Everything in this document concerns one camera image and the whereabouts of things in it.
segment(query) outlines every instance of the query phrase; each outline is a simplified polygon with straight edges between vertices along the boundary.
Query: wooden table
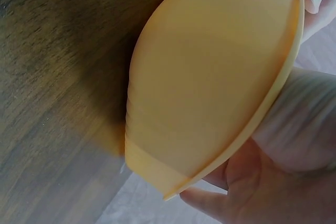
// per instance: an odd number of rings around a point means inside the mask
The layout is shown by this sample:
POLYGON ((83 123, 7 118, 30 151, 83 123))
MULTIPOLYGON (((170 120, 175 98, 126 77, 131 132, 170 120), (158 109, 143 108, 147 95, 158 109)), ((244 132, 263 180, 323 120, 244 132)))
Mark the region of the wooden table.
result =
POLYGON ((161 1, 0 0, 1 223, 94 223, 117 193, 129 62, 161 1))

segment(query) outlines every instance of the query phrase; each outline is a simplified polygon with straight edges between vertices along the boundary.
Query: hand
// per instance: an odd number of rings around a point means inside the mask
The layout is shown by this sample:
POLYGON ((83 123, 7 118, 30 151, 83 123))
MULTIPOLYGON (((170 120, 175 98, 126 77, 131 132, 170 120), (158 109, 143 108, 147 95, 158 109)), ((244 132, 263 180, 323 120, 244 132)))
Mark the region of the hand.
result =
POLYGON ((336 0, 304 0, 306 6, 302 42, 325 27, 336 17, 336 0))
POLYGON ((228 195, 188 189, 189 205, 228 224, 336 223, 336 77, 296 69, 249 139, 204 179, 228 195))

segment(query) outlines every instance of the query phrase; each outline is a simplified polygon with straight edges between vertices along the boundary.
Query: fingernail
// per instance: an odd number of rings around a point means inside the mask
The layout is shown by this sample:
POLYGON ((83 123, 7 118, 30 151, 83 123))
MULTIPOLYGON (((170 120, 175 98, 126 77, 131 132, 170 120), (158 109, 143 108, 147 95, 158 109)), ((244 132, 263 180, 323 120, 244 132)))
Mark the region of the fingernail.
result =
POLYGON ((311 14, 316 14, 319 12, 320 1, 319 0, 310 0, 313 4, 313 10, 311 10, 311 14))

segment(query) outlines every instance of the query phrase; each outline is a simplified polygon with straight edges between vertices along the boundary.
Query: yellow bowl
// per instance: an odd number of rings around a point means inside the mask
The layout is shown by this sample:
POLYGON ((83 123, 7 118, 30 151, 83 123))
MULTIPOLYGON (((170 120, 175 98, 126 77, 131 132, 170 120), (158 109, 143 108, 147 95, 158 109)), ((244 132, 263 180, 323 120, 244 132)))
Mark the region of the yellow bowl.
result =
POLYGON ((125 159, 165 199, 229 159, 285 84, 304 0, 165 0, 135 47, 125 159))

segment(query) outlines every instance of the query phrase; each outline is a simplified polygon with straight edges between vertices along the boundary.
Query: wood grain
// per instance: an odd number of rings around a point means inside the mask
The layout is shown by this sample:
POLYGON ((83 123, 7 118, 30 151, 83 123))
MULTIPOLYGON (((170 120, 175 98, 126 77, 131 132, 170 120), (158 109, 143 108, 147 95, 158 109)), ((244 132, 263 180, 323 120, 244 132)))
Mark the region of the wood grain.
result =
POLYGON ((94 223, 117 193, 129 62, 161 1, 0 0, 1 223, 94 223))

